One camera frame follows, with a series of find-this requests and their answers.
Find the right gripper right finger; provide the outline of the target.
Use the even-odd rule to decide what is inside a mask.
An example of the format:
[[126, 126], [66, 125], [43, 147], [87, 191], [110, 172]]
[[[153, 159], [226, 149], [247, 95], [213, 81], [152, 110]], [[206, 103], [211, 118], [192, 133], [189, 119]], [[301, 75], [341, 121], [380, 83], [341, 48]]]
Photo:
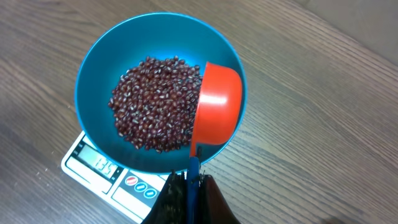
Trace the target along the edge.
[[198, 190], [198, 224], [240, 224], [215, 179], [202, 175]]

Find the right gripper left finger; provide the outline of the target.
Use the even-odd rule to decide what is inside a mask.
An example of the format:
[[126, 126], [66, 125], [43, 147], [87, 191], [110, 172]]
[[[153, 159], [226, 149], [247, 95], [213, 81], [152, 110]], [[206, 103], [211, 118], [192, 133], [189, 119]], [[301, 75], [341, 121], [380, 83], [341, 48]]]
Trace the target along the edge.
[[174, 170], [142, 224], [186, 224], [187, 181], [185, 173]]

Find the red scoop blue handle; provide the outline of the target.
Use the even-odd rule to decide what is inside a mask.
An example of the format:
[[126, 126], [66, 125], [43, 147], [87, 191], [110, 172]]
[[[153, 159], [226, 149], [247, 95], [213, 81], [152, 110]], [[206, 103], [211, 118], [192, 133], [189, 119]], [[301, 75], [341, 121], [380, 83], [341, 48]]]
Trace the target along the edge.
[[201, 83], [187, 171], [187, 223], [198, 223], [200, 161], [197, 144], [220, 145], [234, 133], [242, 100], [242, 81], [231, 68], [208, 62]]

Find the red beans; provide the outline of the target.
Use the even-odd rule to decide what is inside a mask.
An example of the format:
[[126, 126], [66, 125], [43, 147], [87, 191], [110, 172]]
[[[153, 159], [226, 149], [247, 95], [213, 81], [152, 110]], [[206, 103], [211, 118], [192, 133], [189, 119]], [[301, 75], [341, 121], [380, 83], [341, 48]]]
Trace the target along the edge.
[[135, 149], [169, 152], [192, 139], [203, 77], [178, 56], [147, 57], [121, 75], [108, 106], [118, 135]]

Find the blue metal bowl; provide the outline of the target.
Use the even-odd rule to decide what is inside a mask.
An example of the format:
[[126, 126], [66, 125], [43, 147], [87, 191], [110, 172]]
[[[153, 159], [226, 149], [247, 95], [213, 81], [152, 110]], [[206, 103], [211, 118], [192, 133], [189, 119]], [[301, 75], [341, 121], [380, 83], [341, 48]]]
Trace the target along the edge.
[[153, 12], [132, 17], [91, 46], [75, 83], [75, 108], [82, 130], [118, 166], [156, 175], [187, 169], [189, 147], [162, 153], [137, 150], [119, 136], [108, 107], [112, 89], [129, 68], [147, 56], [165, 59], [175, 55], [189, 65], [204, 67], [211, 62], [235, 70], [243, 83], [238, 123], [243, 122], [248, 101], [246, 74], [239, 55], [220, 32], [185, 14]]

